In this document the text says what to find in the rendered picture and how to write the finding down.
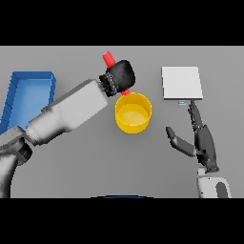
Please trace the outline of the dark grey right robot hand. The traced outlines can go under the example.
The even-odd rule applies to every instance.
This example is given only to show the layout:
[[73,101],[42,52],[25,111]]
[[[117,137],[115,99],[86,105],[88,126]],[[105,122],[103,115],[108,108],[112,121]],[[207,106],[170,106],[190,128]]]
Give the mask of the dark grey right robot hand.
[[205,167],[207,173],[219,171],[216,160],[216,151],[213,136],[206,124],[202,122],[200,111],[192,99],[188,113],[191,118],[194,144],[191,144],[176,135],[171,127],[166,128],[171,146],[189,157],[196,157],[198,163]]

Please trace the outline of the yellow bowl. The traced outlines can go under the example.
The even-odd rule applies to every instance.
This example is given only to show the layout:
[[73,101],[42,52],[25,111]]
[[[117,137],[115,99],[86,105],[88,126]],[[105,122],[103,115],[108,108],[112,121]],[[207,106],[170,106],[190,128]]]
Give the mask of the yellow bowl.
[[147,129],[153,113],[150,100],[141,93],[121,95],[114,106],[114,119],[125,133],[140,133]]

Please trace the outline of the pale square measuring scale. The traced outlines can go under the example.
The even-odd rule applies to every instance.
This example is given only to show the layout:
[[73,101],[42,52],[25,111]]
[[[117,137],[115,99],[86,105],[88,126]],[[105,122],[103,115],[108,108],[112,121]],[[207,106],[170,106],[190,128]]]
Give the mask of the pale square measuring scale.
[[198,67],[162,67],[162,88],[165,100],[202,100]]

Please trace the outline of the blue tray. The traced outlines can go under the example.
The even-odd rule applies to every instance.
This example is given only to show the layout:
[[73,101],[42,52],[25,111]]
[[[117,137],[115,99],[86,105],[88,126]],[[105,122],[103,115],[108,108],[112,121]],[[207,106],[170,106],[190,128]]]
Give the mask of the blue tray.
[[0,118],[0,134],[14,126],[25,129],[53,102],[55,82],[52,71],[13,71]]

